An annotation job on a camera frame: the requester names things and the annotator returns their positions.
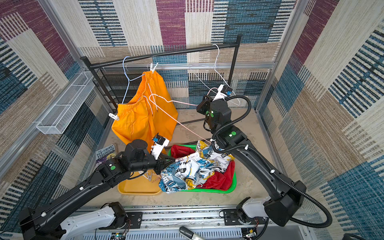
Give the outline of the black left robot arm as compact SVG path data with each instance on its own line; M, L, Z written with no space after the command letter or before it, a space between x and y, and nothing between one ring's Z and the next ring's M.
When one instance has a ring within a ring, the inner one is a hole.
M72 216L98 195L114 188L133 174L153 170L157 175L175 158L159 152L152 155L144 140L134 140L114 158L99 165L83 182L51 203L19 213L20 228L25 240L67 240L98 228L119 229L126 225L127 214L118 202L94 212Z

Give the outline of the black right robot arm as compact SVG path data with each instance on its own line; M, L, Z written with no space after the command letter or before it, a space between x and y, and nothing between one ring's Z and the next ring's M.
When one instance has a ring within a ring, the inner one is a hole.
M248 109L235 120L231 119L232 111L227 103L235 99L234 96L214 100L205 95L197 106L197 112L205 116L205 123L209 125L208 130L212 133L214 152L233 155L259 180L270 196L263 204L270 220L281 227L288 221L306 225L305 222L294 218L303 203L305 185L300 181L293 182L278 171L254 147L248 136L235 126L235 123L243 120L252 110L251 101L247 97L239 98L247 102Z

